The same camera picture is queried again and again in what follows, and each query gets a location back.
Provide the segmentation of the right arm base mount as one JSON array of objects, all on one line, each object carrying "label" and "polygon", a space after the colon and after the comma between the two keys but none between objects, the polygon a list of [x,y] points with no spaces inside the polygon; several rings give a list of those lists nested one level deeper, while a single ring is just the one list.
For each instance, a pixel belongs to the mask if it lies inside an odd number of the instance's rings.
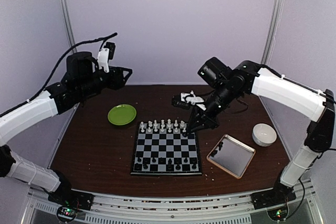
[{"label": "right arm base mount", "polygon": [[285,204],[297,198],[295,193],[284,195],[273,189],[252,193],[250,197],[255,210]]}]

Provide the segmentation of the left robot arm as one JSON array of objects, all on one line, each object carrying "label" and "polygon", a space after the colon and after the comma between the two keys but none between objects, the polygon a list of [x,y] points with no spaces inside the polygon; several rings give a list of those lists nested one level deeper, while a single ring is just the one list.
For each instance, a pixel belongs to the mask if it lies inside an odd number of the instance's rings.
[{"label": "left robot arm", "polygon": [[12,177],[54,193],[64,205],[76,197],[69,181],[61,173],[43,168],[12,151],[7,143],[29,127],[61,115],[95,97],[105,88],[119,90],[132,75],[132,69],[113,67],[109,49],[102,49],[94,58],[88,51],[67,57],[66,73],[60,82],[43,88],[37,97],[1,116],[1,177]]}]

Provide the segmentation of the black king piece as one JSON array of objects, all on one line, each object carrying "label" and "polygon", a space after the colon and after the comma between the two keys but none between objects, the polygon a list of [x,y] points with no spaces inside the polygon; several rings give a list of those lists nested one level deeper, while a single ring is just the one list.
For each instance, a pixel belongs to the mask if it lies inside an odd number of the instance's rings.
[{"label": "black king piece", "polygon": [[167,171],[169,172],[174,171],[174,164],[171,158],[168,160]]}]

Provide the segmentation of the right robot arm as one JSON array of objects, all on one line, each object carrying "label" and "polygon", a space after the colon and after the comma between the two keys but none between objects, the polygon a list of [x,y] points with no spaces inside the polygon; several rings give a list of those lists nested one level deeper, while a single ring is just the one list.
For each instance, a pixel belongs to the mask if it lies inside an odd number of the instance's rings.
[{"label": "right robot arm", "polygon": [[269,192],[272,203],[281,203],[289,196],[289,188],[297,183],[320,154],[331,147],[335,122],[333,92],[304,86],[267,65],[250,60],[232,69],[213,57],[201,66],[198,75],[213,90],[207,99],[193,91],[181,93],[181,101],[187,106],[193,106],[186,127],[188,133],[217,128],[218,114],[244,94],[271,99],[300,112],[310,120],[304,143],[283,169],[278,179],[280,184]]}]

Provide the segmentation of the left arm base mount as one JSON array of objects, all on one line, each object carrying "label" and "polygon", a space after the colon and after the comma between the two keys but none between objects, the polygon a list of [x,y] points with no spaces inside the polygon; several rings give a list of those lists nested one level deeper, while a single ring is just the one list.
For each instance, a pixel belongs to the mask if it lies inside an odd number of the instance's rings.
[{"label": "left arm base mount", "polygon": [[71,190],[69,195],[63,196],[58,196],[55,193],[48,193],[48,200],[75,210],[90,210],[94,195]]}]

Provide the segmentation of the black white chess board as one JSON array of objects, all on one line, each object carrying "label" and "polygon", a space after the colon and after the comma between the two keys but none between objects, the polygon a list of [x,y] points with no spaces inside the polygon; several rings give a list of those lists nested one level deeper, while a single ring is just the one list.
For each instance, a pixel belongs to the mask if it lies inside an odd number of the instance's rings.
[{"label": "black white chess board", "polygon": [[[133,157],[131,164],[131,175],[142,176],[194,176],[202,175],[202,162],[200,149],[196,133],[190,133],[187,137],[182,134],[186,132],[187,123],[184,121],[171,120],[144,122],[145,132],[141,133],[140,123],[137,124],[134,138]],[[142,163],[137,162],[137,158],[142,159]],[[156,163],[152,163],[152,158],[156,158]],[[166,158],[166,164],[159,164],[160,157]],[[184,163],[184,158],[188,158],[188,163]],[[193,163],[190,158],[197,158],[196,169],[192,169]],[[167,171],[169,159],[173,160],[174,171]],[[148,165],[148,169],[143,169],[143,164]],[[135,164],[141,164],[141,170],[134,170]],[[180,164],[181,169],[176,170],[176,165]]]}]

